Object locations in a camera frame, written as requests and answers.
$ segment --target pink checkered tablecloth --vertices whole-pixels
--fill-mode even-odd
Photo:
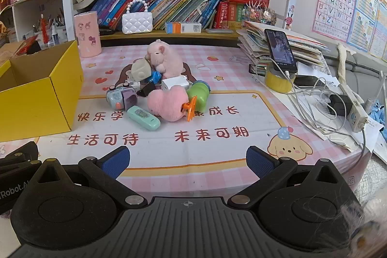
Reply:
[[[358,160],[360,150],[350,153],[329,140],[323,141],[300,123],[269,90],[248,72],[249,59],[239,48],[201,45],[172,45],[172,47],[182,56],[183,62],[187,63],[191,74],[197,80],[208,82],[212,90],[261,92],[284,123],[294,129],[292,134],[297,135],[312,147],[313,155],[303,160],[303,164],[314,164],[318,159],[324,157],[332,160],[340,171],[344,171]],[[94,58],[82,58],[84,85],[81,96],[105,94],[109,86],[115,85],[120,77],[126,76],[123,71],[125,66],[145,55],[146,48],[146,45],[105,47],[102,54]],[[30,140],[33,139],[0,143],[0,157]],[[359,183],[370,156],[370,153],[365,155],[356,168],[344,175],[352,189]],[[151,195],[230,196],[257,179],[247,166],[202,173],[188,172],[180,175],[152,177],[121,176],[119,178],[123,184],[144,194],[147,198]]]

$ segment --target white quilted purse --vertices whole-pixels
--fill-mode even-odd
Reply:
[[[137,3],[142,2],[145,6],[145,10],[141,13],[130,13],[130,7]],[[146,33],[153,30],[153,17],[152,13],[148,12],[148,4],[145,0],[133,0],[128,4],[126,13],[122,15],[122,32],[125,34],[131,33]]]

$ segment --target mint green toy phone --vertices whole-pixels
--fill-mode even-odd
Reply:
[[[156,116],[144,111],[137,105],[129,108],[127,113],[130,119],[133,119],[135,122],[139,123],[142,127],[148,130],[154,131],[160,127],[160,120]]]

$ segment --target blue gripper pad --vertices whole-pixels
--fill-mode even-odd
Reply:
[[[127,146],[120,146],[109,154],[100,158],[96,165],[116,179],[128,166],[130,162],[130,152]]]
[[[279,161],[256,146],[250,146],[246,151],[246,163],[255,175],[263,178],[273,171]]]

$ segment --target black charger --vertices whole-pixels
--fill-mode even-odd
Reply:
[[[340,95],[340,98],[342,98],[342,100],[345,103],[345,108],[347,110],[347,115],[348,115],[352,109],[351,99],[346,95]],[[335,109],[337,116],[345,116],[344,104],[342,103],[340,98],[336,94],[331,94],[329,96],[329,99],[330,99],[329,105]],[[335,114],[335,112],[330,107],[328,107],[328,109],[332,115]]]

